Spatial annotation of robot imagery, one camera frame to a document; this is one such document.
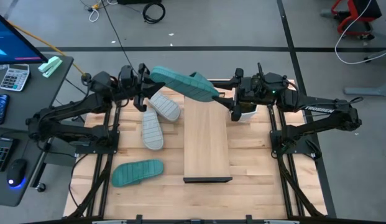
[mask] blue light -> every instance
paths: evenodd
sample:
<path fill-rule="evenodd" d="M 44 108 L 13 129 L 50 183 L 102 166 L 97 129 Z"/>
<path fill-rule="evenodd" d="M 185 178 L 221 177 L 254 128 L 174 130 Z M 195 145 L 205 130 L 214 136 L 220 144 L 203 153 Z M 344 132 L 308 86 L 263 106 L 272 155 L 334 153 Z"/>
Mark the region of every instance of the blue light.
<path fill-rule="evenodd" d="M 9 187 L 12 190 L 19 190 L 19 189 L 23 188 L 23 185 L 25 184 L 26 181 L 27 181 L 27 179 L 24 177 L 23 181 L 19 185 L 15 186 L 15 187 L 10 187 L 10 186 Z"/>

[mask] teal slipper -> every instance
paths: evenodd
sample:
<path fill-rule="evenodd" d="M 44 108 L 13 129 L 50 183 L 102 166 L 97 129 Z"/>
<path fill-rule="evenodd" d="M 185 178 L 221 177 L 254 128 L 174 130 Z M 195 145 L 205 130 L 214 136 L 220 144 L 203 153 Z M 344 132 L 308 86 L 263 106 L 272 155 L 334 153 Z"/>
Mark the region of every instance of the teal slipper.
<path fill-rule="evenodd" d="M 198 72 L 186 76 L 158 66 L 151 71 L 150 79 L 164 82 L 166 87 L 200 102 L 210 102 L 213 96 L 219 96 L 212 83 Z"/>
<path fill-rule="evenodd" d="M 141 180 L 155 177 L 163 172 L 162 161 L 149 159 L 139 162 L 127 162 L 119 165 L 113 172 L 111 183 L 114 187 L 139 184 Z"/>

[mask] gray floor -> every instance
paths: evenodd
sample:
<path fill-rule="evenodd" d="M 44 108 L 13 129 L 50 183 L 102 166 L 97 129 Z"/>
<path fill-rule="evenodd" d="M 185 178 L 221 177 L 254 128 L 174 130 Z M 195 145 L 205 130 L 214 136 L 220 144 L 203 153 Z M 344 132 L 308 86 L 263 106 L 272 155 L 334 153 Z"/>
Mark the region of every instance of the gray floor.
<path fill-rule="evenodd" d="M 8 0 L 0 0 L 0 13 L 8 11 Z M 85 0 L 87 4 L 94 0 Z M 333 47 L 339 38 L 336 23 L 319 16 L 334 0 L 284 0 L 295 47 Z M 386 9 L 386 0 L 378 0 Z M 286 47 L 282 22 L 273 0 L 163 0 L 167 15 L 156 25 L 143 23 L 141 15 L 125 6 L 108 11 L 124 46 L 261 46 Z M 386 10 L 374 23 L 376 32 L 386 35 Z M 10 21 L 58 47 L 118 47 L 103 10 L 97 22 L 76 0 L 19 0 Z M 44 45 L 35 40 L 38 47 Z M 347 38 L 341 47 L 363 47 Z M 383 39 L 367 47 L 386 47 Z M 122 52 L 66 52 L 91 74 L 102 70 L 116 75 L 127 64 Z M 257 71 L 295 78 L 288 52 L 128 52 L 133 65 L 162 65 L 189 74 L 199 71 L 208 78 L 229 78 L 236 67 L 246 74 Z M 362 60 L 364 53 L 341 54 L 348 61 Z M 386 82 L 386 58 L 371 64 L 345 65 L 332 53 L 298 53 L 309 95 L 352 99 L 345 86 L 378 86 Z M 72 68 L 68 79 L 80 88 L 80 74 Z M 57 100 L 67 103 L 83 95 L 65 83 Z M 331 193 L 339 218 L 386 221 L 386 98 L 366 97 L 354 105 L 363 125 L 355 132 L 327 131 L 319 134 Z M 45 193 L 29 189 L 16 208 L 0 206 L 2 223 L 20 223 L 60 218 L 67 196 L 70 168 L 49 166 L 43 181 Z"/>

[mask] white slipper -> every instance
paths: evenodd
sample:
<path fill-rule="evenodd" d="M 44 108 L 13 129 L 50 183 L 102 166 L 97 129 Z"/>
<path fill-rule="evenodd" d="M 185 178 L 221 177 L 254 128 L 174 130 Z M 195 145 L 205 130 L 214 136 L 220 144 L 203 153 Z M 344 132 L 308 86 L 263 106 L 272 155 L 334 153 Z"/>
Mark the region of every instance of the white slipper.
<path fill-rule="evenodd" d="M 159 115 L 169 121 L 176 121 L 180 116 L 179 105 L 159 91 L 149 99 L 149 103 Z"/>
<path fill-rule="evenodd" d="M 151 150 L 159 150 L 163 147 L 163 135 L 157 113 L 152 108 L 147 108 L 143 113 L 142 138 L 144 146 Z"/>

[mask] computer monitor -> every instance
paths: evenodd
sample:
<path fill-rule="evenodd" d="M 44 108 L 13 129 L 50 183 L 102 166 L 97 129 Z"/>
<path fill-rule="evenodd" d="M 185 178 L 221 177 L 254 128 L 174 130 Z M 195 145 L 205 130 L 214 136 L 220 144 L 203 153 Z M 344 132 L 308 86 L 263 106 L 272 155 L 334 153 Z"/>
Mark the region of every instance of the computer monitor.
<path fill-rule="evenodd" d="M 0 15 L 0 65 L 42 62 L 48 59 Z"/>

